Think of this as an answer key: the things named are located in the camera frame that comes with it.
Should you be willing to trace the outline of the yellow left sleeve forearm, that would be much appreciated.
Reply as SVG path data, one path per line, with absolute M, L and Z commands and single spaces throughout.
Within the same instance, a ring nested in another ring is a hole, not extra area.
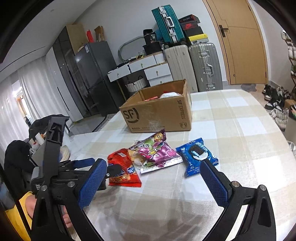
M 27 192 L 19 200 L 19 202 L 20 202 L 20 205 L 23 209 L 23 212 L 24 212 L 24 215 L 27 219 L 29 227 L 31 228 L 32 227 L 32 218 L 29 216 L 27 209 L 26 209 L 26 205 L 25 205 L 26 198 L 29 196 L 32 196 L 31 191 Z M 23 224 L 23 221 L 21 219 L 21 216 L 19 214 L 19 211 L 18 211 L 16 205 L 12 209 L 6 210 L 5 213 L 6 213 L 6 216 L 8 217 L 8 219 L 10 220 L 11 224 L 13 225 L 14 229 L 19 234 L 19 236 L 25 241 L 30 241 L 31 238 L 29 237 L 29 235 L 27 233 L 27 230 Z

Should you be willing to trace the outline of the left hand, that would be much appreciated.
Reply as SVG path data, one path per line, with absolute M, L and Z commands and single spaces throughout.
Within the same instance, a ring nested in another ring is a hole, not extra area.
M 27 213 L 28 213 L 30 218 L 33 218 L 36 202 L 37 202 L 37 200 L 36 200 L 35 196 L 32 195 L 32 194 L 30 194 L 25 199 L 25 207 L 26 207 Z M 73 224 L 72 224 L 72 222 L 70 220 L 70 217 L 69 217 L 69 214 L 67 212 L 66 207 L 62 206 L 62 208 L 63 208 L 62 214 L 63 214 L 64 223 L 67 226 L 67 228 L 70 228 L 70 227 L 73 226 Z

